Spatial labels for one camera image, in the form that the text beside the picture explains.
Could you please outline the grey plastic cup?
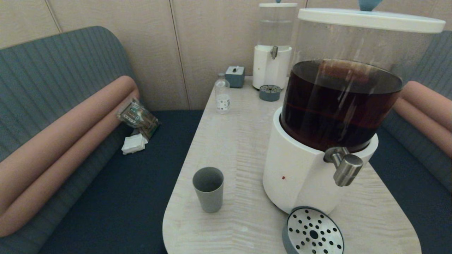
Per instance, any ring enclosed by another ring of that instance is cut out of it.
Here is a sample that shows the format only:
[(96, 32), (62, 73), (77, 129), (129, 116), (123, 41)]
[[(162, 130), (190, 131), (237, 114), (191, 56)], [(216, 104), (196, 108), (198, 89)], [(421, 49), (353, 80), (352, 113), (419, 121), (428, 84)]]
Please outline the grey plastic cup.
[(206, 213), (218, 212), (223, 204), (224, 175), (215, 167), (199, 169), (192, 178), (200, 206)]

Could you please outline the clear plastic bottle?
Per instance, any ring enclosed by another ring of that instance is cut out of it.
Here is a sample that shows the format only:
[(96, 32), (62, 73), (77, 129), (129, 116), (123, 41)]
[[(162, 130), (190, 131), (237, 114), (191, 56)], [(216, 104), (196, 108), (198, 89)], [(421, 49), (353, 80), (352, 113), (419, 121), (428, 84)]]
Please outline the clear plastic bottle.
[(216, 110), (220, 114), (227, 114), (231, 108), (230, 84), (224, 73), (218, 74), (214, 83)]

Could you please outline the small grey box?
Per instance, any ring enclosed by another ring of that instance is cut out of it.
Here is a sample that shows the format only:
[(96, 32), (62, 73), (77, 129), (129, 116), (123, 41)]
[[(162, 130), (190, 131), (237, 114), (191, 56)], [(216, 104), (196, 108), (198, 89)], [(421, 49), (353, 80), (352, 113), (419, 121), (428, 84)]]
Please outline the small grey box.
[(244, 66), (229, 66), (225, 72), (225, 78), (231, 88), (242, 88), (244, 85)]

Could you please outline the grey perforated drip tray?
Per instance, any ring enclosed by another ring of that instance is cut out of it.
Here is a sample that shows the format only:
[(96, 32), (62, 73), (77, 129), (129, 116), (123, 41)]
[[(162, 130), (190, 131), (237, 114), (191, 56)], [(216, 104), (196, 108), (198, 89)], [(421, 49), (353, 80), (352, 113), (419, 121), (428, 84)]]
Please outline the grey perforated drip tray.
[(287, 254), (344, 254), (344, 237), (324, 212), (310, 206), (291, 210), (282, 230)]
[(276, 85), (263, 85), (259, 88), (259, 98), (267, 102), (278, 101), (281, 95), (281, 88)]

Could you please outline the water-filled drink dispenser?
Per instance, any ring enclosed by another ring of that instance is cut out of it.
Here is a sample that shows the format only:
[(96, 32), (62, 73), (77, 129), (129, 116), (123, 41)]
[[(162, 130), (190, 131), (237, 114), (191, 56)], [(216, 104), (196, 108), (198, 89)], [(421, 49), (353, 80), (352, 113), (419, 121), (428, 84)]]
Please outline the water-filled drink dispenser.
[[(284, 89), (292, 56), (292, 33), (297, 7), (259, 7), (258, 37), (254, 47), (253, 87), (276, 85)], [(278, 46), (278, 55), (271, 58), (270, 50)]]

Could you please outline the tea-filled drink dispenser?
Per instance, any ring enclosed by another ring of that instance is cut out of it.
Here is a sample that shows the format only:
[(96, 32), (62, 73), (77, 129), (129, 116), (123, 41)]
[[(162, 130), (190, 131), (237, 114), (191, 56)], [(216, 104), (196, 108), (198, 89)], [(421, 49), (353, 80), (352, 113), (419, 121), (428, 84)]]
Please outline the tea-filled drink dispenser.
[(284, 103), (274, 113), (263, 187), (286, 213), (312, 206), (330, 213), (348, 186), (323, 156), (346, 147), (365, 166), (377, 130), (436, 34), (300, 20)]

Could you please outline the green snack bag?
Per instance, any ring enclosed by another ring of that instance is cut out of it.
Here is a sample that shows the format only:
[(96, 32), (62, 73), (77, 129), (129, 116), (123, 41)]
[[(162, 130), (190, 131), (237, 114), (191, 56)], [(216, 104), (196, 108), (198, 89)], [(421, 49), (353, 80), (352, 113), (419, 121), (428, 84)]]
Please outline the green snack bag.
[(136, 98), (129, 97), (116, 111), (116, 117), (126, 125), (137, 129), (146, 140), (150, 140), (160, 121)]

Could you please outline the white folded napkins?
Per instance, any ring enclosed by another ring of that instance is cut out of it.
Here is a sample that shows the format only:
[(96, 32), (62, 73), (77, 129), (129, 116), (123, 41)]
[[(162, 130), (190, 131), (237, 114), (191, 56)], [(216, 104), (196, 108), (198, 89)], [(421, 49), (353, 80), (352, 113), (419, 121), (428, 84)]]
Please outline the white folded napkins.
[(145, 145), (148, 143), (147, 138), (142, 134), (136, 134), (124, 139), (121, 151), (123, 155), (132, 154), (145, 149)]

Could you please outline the navy seat cushion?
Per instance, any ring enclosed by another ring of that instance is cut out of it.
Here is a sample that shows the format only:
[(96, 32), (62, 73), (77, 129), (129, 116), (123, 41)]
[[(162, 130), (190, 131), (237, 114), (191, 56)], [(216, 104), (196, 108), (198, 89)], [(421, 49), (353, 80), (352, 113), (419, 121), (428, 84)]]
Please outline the navy seat cushion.
[(422, 254), (452, 254), (452, 196), (386, 129), (370, 163), (405, 213)]
[(203, 111), (153, 114), (161, 124), (145, 149), (117, 151), (39, 254), (168, 254), (163, 217)]

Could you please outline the white dispenser lid blue knob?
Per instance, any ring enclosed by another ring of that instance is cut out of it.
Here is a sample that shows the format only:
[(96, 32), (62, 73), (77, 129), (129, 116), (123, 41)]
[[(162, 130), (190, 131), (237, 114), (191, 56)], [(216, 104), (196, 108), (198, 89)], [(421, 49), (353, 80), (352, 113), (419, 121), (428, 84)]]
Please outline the white dispenser lid blue knob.
[(259, 7), (263, 8), (292, 8), (297, 7), (297, 3), (283, 3), (283, 2), (274, 2), (274, 3), (259, 3)]
[(423, 34), (441, 33), (446, 25), (444, 20), (429, 17), (344, 8), (301, 8), (298, 19), (320, 24)]

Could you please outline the pink cylindrical bolster cushion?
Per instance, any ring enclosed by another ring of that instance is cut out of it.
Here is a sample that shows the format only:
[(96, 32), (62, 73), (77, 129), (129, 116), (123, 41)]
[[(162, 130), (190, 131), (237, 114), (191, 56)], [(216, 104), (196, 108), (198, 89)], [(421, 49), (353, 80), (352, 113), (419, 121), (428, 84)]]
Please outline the pink cylindrical bolster cushion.
[(29, 222), (118, 126), (115, 111), (137, 89), (100, 91), (0, 162), (0, 237)]
[(63, 183), (50, 167), (129, 95), (139, 95), (131, 77), (122, 76), (84, 100), (0, 162), (0, 216), (37, 198), (46, 203)]
[(407, 100), (399, 98), (393, 109), (398, 115), (432, 141), (448, 157), (452, 158), (452, 132), (428, 117)]
[(452, 132), (452, 100), (416, 81), (409, 81), (402, 98)]

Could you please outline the blue-grey ribbed booth sofa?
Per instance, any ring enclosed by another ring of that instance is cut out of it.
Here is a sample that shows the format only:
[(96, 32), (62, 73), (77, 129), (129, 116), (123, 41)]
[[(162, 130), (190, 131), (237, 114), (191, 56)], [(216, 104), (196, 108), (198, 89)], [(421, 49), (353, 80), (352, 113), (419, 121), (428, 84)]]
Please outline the blue-grey ribbed booth sofa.
[[(436, 35), (409, 81), (452, 100), (452, 31)], [(393, 109), (381, 128), (394, 136), (451, 193), (452, 158)]]
[[(0, 50), (0, 162), (115, 79), (135, 79), (108, 29), (78, 29)], [(0, 237), (0, 254), (39, 254), (63, 218), (123, 145), (120, 123), (27, 224)]]

